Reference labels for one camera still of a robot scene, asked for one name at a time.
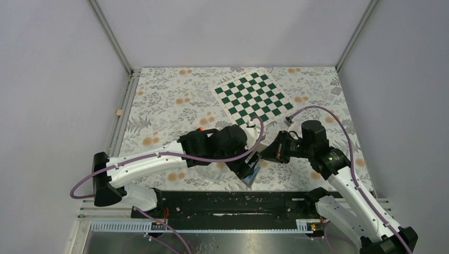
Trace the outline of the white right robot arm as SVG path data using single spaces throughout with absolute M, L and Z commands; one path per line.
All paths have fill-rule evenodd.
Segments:
M 305 121 L 302 136 L 293 138 L 280 131 L 262 151 L 262 158 L 287 164 L 292 157 L 307 159 L 312 169 L 329 182 L 350 206 L 348 211 L 322 187 L 308 193 L 304 211 L 308 217 L 322 216 L 343 231 L 360 253 L 412 253 L 418 235 L 412 227 L 402 227 L 391 217 L 351 171 L 350 161 L 330 146 L 321 122 Z

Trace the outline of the grey leather card holder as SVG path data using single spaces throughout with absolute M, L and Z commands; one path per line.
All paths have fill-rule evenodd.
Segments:
M 251 188 L 261 167 L 262 167 L 262 155 L 259 151 L 255 150 L 249 154 L 244 163 L 247 170 L 244 174 L 244 178 L 241 180 L 248 188 Z

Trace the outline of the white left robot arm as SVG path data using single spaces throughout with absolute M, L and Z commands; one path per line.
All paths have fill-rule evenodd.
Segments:
M 139 186 L 135 180 L 167 170 L 226 163 L 240 179 L 255 171 L 260 156 L 256 147 L 263 139 L 260 127 L 227 126 L 221 130 L 196 129 L 160 148 L 128 157 L 94 156 L 94 205 L 125 204 L 145 211 L 151 217 L 164 212 L 160 192 Z

